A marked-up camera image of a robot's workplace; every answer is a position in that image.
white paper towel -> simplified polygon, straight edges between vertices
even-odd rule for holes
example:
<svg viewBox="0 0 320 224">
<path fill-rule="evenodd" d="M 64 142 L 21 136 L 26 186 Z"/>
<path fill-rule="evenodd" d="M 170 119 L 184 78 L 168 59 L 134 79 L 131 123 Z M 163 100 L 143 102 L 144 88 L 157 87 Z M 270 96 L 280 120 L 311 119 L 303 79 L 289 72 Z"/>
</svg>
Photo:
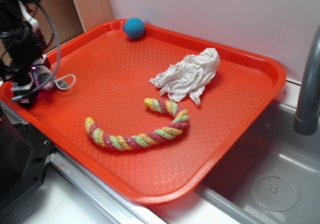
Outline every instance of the white paper towel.
<svg viewBox="0 0 320 224">
<path fill-rule="evenodd" d="M 187 55 L 167 71 L 158 74 L 149 83 L 160 90 L 160 95 L 168 93 L 175 102 L 182 100 L 187 94 L 199 106 L 200 95 L 205 85 L 216 75 L 220 63 L 219 54 L 215 48 L 206 48 L 199 55 Z"/>
</svg>

white wall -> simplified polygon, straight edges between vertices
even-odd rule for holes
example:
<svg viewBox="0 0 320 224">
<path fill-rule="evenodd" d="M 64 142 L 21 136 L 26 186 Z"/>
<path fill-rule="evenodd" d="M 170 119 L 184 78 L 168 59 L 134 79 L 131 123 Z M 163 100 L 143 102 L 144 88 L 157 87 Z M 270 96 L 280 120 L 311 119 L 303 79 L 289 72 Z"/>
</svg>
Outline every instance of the white wall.
<svg viewBox="0 0 320 224">
<path fill-rule="evenodd" d="M 115 19 L 146 23 L 262 54 L 301 80 L 320 0 L 110 0 Z"/>
</svg>

tray rim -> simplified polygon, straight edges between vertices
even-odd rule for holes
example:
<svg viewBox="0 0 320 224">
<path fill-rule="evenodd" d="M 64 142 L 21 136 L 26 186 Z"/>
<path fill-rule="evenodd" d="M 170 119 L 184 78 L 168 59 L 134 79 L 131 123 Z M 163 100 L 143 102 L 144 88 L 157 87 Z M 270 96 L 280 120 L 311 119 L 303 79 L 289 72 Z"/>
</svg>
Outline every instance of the tray rim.
<svg viewBox="0 0 320 224">
<path fill-rule="evenodd" d="M 99 37 L 101 34 L 104 34 L 109 31 L 121 30 L 125 22 L 126 20 L 108 21 L 75 37 L 74 39 L 68 41 L 67 43 L 61 46 L 61 57 L 63 58 L 64 56 L 70 54 L 74 50 L 88 43 L 88 41 L 92 41 L 95 38 Z M 229 46 L 211 42 L 208 40 L 203 40 L 200 38 L 188 36 L 185 34 L 166 30 L 163 28 L 149 25 L 149 24 L 145 24 L 145 28 L 146 28 L 145 33 L 148 37 L 154 38 L 155 36 L 157 36 L 156 39 L 165 41 L 165 42 L 169 42 L 168 41 L 169 38 L 174 37 L 175 42 L 173 43 L 170 41 L 169 43 L 178 45 L 181 47 L 185 47 L 187 49 L 192 49 L 192 50 L 201 52 L 205 48 L 216 48 L 221 59 L 225 59 L 225 60 L 234 58 L 234 56 L 236 55 L 240 63 L 237 62 L 235 64 L 244 65 L 244 66 L 262 71 L 263 73 L 265 73 L 271 78 L 273 83 L 272 89 L 268 92 L 268 94 L 265 95 L 265 97 L 261 100 L 261 102 L 258 105 L 256 105 L 256 107 L 251 111 L 251 113 L 241 121 L 241 124 L 224 141 L 225 143 L 228 143 L 228 145 L 220 145 L 218 149 L 210 156 L 210 158 L 203 163 L 199 171 L 196 172 L 183 186 L 169 193 L 166 193 L 165 195 L 142 194 L 141 192 L 127 185 L 126 182 L 124 182 L 122 179 L 120 179 L 118 176 L 113 174 L 108 169 L 102 168 L 100 165 L 98 165 L 98 163 L 93 161 L 91 158 L 89 158 L 86 155 L 83 155 L 83 152 L 77 149 L 72 144 L 68 145 L 67 147 L 68 149 L 59 146 L 59 148 L 63 152 L 71 156 L 73 159 L 75 159 L 77 162 L 79 162 L 89 171 L 92 171 L 93 174 L 95 174 L 98 178 L 102 179 L 102 181 L 105 181 L 107 184 L 112 183 L 110 184 L 112 188 L 114 188 L 116 191 L 118 191 L 125 197 L 129 198 L 130 200 L 141 203 L 141 204 L 157 204 L 157 203 L 164 203 L 164 202 L 169 202 L 171 200 L 177 199 L 193 191 L 196 188 L 196 186 L 201 182 L 201 180 L 205 177 L 205 175 L 223 157 L 223 155 L 222 156 L 218 155 L 222 146 L 224 150 L 226 149 L 226 146 L 227 146 L 227 150 L 229 150 L 233 146 L 233 144 L 238 140 L 238 138 L 245 132 L 245 130 L 249 128 L 249 126 L 255 121 L 255 119 L 257 119 L 257 117 L 262 113 L 262 111 L 269 105 L 269 103 L 274 99 L 274 97 L 278 94 L 278 92 L 283 88 L 286 82 L 286 73 L 284 68 L 281 66 L 279 62 L 259 54 L 244 51 L 234 47 L 229 47 Z M 54 49 L 49 53 L 47 53 L 47 57 L 50 62 L 54 63 L 57 57 L 57 50 Z M 256 62 L 268 64 L 268 68 L 265 68 L 264 65 L 262 65 L 263 68 L 261 68 L 261 66 L 257 65 Z M 30 123 L 32 123 L 40 131 L 42 131 L 43 133 L 46 133 L 46 135 L 55 136 L 55 138 L 52 139 L 54 142 L 57 142 L 58 140 L 58 141 L 63 141 L 64 143 L 66 142 L 69 143 L 69 141 L 66 140 L 63 136 L 57 135 L 55 132 L 50 130 L 50 128 L 46 127 L 41 122 L 39 123 L 36 117 L 31 115 L 27 110 L 21 108 L 18 104 L 10 104 L 10 103 L 6 103 L 6 104 L 10 108 L 12 108 L 14 111 L 16 111 L 17 114 L 19 114 L 20 116 L 28 120 Z M 245 130 L 243 127 L 244 122 L 250 123 L 245 127 Z"/>
</svg>

sink drain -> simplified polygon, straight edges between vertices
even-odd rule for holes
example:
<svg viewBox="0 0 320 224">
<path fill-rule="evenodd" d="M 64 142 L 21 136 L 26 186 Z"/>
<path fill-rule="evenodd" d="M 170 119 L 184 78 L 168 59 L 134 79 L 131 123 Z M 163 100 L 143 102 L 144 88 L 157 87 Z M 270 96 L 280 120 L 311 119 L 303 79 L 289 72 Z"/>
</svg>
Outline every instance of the sink drain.
<svg viewBox="0 0 320 224">
<path fill-rule="evenodd" d="M 300 198 L 298 184 L 278 171 L 255 176 L 250 184 L 250 194 L 259 206 L 272 211 L 291 209 Z"/>
</svg>

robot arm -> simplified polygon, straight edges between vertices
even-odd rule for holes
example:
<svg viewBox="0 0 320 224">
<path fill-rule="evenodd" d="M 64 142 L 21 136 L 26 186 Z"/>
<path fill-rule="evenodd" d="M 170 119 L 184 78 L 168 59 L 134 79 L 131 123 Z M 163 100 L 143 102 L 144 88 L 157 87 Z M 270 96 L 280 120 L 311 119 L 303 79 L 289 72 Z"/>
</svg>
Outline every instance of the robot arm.
<svg viewBox="0 0 320 224">
<path fill-rule="evenodd" d="M 2 57 L 6 52 L 1 56 L 0 79 L 12 82 L 11 91 L 15 95 L 12 100 L 25 107 L 33 104 L 40 88 L 47 90 L 54 86 L 59 66 L 57 61 L 51 73 L 51 65 L 43 54 L 48 45 L 38 22 L 29 15 L 29 4 L 40 5 L 38 0 L 0 0 L 0 39 L 12 59 L 5 65 Z"/>
</svg>

